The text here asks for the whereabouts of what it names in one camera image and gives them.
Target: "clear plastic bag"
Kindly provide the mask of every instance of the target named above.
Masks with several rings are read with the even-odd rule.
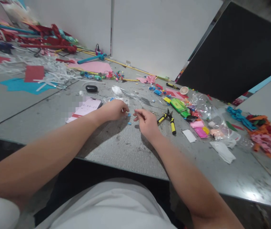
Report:
[[[230,136],[234,135],[235,132],[228,128],[221,112],[210,103],[206,95],[194,93],[190,103],[196,107],[196,111],[201,115],[200,118],[207,123],[207,126],[211,129],[220,130],[219,134],[214,135],[216,140],[231,139]]]
[[[121,98],[121,97],[115,97],[115,96],[113,96],[113,97],[104,98],[103,100],[104,100],[105,103],[108,103],[108,102],[111,102],[114,99],[122,100],[125,104],[127,104],[128,106],[130,106],[128,98]]]

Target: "plastic cup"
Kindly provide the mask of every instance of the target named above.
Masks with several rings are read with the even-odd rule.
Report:
[[[181,87],[180,89],[181,94],[187,94],[187,92],[188,92],[188,87]]]

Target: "left hand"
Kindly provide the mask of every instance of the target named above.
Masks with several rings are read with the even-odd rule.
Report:
[[[114,99],[99,108],[106,121],[118,120],[121,117],[128,116],[129,108],[122,100]]]

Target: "smartphone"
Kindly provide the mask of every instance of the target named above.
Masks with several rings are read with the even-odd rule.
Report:
[[[101,106],[101,100],[89,98],[85,102],[83,102],[82,106],[66,121],[66,123],[69,123],[71,121],[74,121],[75,119],[78,119],[79,117],[87,115],[90,112],[97,110]]]

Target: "forearm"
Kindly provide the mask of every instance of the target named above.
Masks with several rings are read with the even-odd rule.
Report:
[[[28,144],[0,162],[0,197],[19,207],[56,176],[104,121],[99,110]]]
[[[159,136],[151,143],[192,216],[212,218],[228,208],[211,183],[168,139]]]

